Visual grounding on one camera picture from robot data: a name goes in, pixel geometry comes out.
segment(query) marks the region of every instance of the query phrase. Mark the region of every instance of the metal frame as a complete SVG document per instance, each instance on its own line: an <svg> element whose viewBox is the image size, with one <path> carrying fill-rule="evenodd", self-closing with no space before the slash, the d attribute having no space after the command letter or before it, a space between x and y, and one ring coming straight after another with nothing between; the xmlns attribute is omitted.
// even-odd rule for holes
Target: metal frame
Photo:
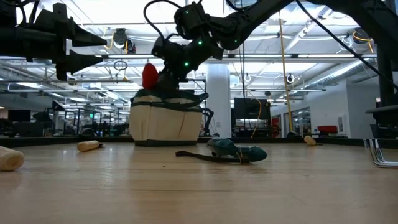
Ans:
<svg viewBox="0 0 398 224"><path fill-rule="evenodd" d="M373 164L378 168L398 168L398 162L387 161L377 139L363 139L365 149L370 152Z"/></svg>

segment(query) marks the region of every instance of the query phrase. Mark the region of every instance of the wooden table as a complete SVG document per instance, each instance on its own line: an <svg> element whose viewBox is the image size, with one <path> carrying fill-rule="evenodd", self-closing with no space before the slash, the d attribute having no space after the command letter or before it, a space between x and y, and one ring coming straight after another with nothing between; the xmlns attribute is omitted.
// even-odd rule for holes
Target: wooden table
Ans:
<svg viewBox="0 0 398 224"><path fill-rule="evenodd" d="M0 223L398 223L398 170L363 147L260 146L269 157L246 166L174 156L202 144L20 148L23 167L0 173Z"/></svg>

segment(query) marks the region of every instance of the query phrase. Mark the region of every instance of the column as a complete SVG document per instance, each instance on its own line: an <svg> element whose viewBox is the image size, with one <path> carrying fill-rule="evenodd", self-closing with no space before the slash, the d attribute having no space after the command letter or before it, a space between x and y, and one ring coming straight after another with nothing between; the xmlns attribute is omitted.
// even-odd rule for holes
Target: column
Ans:
<svg viewBox="0 0 398 224"><path fill-rule="evenodd" d="M206 76L207 108L214 112L210 134L217 132L220 137L231 137L231 93L229 91L229 69L225 64L208 65Z"/></svg>

